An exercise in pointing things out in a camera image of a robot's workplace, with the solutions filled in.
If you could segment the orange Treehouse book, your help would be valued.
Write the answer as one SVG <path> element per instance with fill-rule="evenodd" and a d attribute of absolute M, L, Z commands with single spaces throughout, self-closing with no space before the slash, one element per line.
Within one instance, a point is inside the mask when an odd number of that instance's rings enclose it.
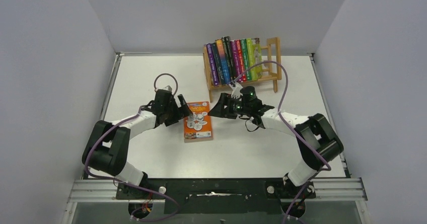
<path fill-rule="evenodd" d="M 213 140 L 209 101 L 188 103 L 191 114 L 184 118 L 184 142 Z"/>

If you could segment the Little Women book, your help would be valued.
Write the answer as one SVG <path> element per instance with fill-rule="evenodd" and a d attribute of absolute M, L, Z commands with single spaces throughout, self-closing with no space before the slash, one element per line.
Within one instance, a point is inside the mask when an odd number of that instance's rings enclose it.
<path fill-rule="evenodd" d="M 216 64 L 216 69 L 217 69 L 217 75 L 218 75 L 218 79 L 221 85 L 225 85 L 226 81 L 224 78 L 224 74 L 223 74 L 223 68 L 222 68 L 222 62 L 220 59 L 220 55 L 219 55 L 219 51 L 218 51 L 218 46 L 216 43 L 212 43 L 212 52 L 213 52 L 213 56 L 215 59 L 215 64 Z"/>

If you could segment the Jane Eyre book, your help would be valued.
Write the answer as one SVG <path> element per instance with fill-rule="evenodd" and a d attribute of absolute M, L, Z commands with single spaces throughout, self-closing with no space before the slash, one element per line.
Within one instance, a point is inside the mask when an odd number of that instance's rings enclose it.
<path fill-rule="evenodd" d="M 225 50 L 224 50 L 224 44 L 223 44 L 222 39 L 217 39 L 216 45 L 217 45 L 217 49 L 218 49 L 218 53 L 219 53 L 219 57 L 220 57 L 220 62 L 222 65 L 222 72 L 223 72 L 223 76 L 225 79 L 225 83 L 228 85 L 232 81 L 231 70 L 229 69 L 229 66 L 228 66 L 228 58 L 227 58 Z"/>

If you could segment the wooden book rack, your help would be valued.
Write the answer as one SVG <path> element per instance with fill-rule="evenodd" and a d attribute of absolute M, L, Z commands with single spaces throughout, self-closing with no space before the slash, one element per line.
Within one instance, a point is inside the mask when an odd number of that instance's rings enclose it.
<path fill-rule="evenodd" d="M 220 88 L 225 88 L 228 85 L 227 84 L 221 85 L 220 83 L 218 86 L 213 85 L 206 45 L 207 44 L 205 44 L 203 47 L 203 65 L 204 65 L 204 73 L 206 77 L 206 84 L 208 88 L 209 101 L 212 102 L 214 100 L 212 96 L 212 91 Z M 272 81 L 273 91 L 276 92 L 278 89 L 278 81 L 281 80 L 280 38 L 278 37 L 269 38 L 266 40 L 266 45 L 262 46 L 260 43 L 260 47 L 261 47 L 261 54 L 262 54 L 262 61 L 260 63 L 262 65 L 262 77 L 259 78 L 257 81 L 241 82 L 242 74 L 240 74 L 234 80 L 241 84 L 252 84 L 252 83 L 262 82 L 262 81 Z"/>

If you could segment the purple comic book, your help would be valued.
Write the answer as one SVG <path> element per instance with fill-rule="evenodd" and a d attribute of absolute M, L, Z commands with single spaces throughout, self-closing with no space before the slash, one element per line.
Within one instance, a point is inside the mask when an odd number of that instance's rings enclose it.
<path fill-rule="evenodd" d="M 215 59 L 214 59 L 214 55 L 213 55 L 213 51 L 212 51 L 212 45 L 210 43 L 208 43 L 206 45 L 206 49 L 207 49 L 207 54 L 208 54 L 208 60 L 209 60 L 209 66 L 210 66 L 210 70 L 211 70 L 213 85 L 218 86 L 220 82 L 219 82 L 219 79 L 217 76 L 217 69 L 216 69 Z"/>

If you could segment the lime green Treehouse book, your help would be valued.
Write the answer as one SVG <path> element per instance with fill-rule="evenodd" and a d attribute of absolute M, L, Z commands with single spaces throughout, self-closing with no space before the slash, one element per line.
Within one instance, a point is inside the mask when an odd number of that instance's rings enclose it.
<path fill-rule="evenodd" d="M 261 47 L 259 38 L 247 38 L 247 50 L 249 57 L 250 75 L 252 81 L 257 81 L 262 77 L 262 61 Z"/>

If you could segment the magenta Treehouse book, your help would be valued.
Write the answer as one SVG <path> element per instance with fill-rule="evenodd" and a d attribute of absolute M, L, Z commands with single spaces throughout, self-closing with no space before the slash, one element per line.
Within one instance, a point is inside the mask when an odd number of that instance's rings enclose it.
<path fill-rule="evenodd" d="M 239 76 L 242 73 L 242 71 L 241 71 L 241 61 L 240 61 L 240 58 L 239 58 L 237 43 L 236 43 L 235 40 L 231 41 L 231 47 L 232 47 L 233 60 L 234 60 L 234 63 L 235 63 L 235 68 L 236 68 L 237 76 Z"/>

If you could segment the red Treehouse book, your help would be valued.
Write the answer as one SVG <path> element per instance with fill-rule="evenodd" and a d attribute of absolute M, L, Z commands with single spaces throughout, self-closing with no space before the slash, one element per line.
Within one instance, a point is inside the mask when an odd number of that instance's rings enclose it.
<path fill-rule="evenodd" d="M 247 81 L 247 77 L 246 77 L 246 74 L 244 73 L 245 67 L 244 67 L 243 52 L 242 52 L 242 48 L 241 48 L 241 41 L 240 40 L 235 40 L 235 42 L 236 42 L 237 51 L 238 51 L 240 71 L 241 71 L 241 74 L 242 74 L 241 82 L 246 82 Z"/>

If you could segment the black Moon and Sixpence book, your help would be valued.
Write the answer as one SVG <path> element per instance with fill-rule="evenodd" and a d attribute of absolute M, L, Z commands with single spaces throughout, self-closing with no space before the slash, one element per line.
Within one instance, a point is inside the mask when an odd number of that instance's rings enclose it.
<path fill-rule="evenodd" d="M 233 55 L 233 51 L 232 51 L 230 36 L 225 37 L 225 43 L 226 43 L 228 57 L 229 57 L 230 65 L 231 65 L 232 79 L 234 80 L 239 74 L 238 74 L 238 71 L 236 69 L 236 64 L 234 61 L 234 55 Z"/>

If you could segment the dark green book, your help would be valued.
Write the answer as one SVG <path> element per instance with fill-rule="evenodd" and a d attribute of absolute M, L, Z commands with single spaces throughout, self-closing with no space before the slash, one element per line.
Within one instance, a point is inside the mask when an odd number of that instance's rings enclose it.
<path fill-rule="evenodd" d="M 229 57 L 228 57 L 228 52 L 227 52 L 227 48 L 226 48 L 226 43 L 225 43 L 225 37 L 222 38 L 222 42 L 223 42 L 223 46 L 224 46 L 224 51 L 226 54 L 226 59 L 227 59 L 227 64 L 228 64 L 228 68 L 229 68 L 229 73 L 230 73 L 230 78 L 232 79 L 232 72 L 231 72 L 231 65 L 230 65 L 230 61 L 229 61 Z"/>

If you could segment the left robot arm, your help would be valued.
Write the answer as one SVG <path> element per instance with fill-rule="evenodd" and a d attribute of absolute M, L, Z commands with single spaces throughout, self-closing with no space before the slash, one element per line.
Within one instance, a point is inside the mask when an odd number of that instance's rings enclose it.
<path fill-rule="evenodd" d="M 82 155 L 86 173 L 101 178 L 90 172 L 95 169 L 106 173 L 106 179 L 144 187 L 147 173 L 127 160 L 130 140 L 160 125 L 178 123 L 190 115 L 192 111 L 182 94 L 174 96 L 171 91 L 160 89 L 153 100 L 138 108 L 136 114 L 113 122 L 97 121 Z"/>

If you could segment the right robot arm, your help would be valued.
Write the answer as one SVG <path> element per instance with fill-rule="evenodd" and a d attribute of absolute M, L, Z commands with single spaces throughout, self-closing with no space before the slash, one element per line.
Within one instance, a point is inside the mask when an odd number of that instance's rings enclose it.
<path fill-rule="evenodd" d="M 208 113 L 211 117 L 243 118 L 257 128 L 277 130 L 296 137 L 302 160 L 283 177 L 283 190 L 296 197 L 303 185 L 321 171 L 330 171 L 329 162 L 339 156 L 343 144 L 326 117 L 320 113 L 302 116 L 264 104 L 252 86 L 235 87 L 221 93 Z"/>

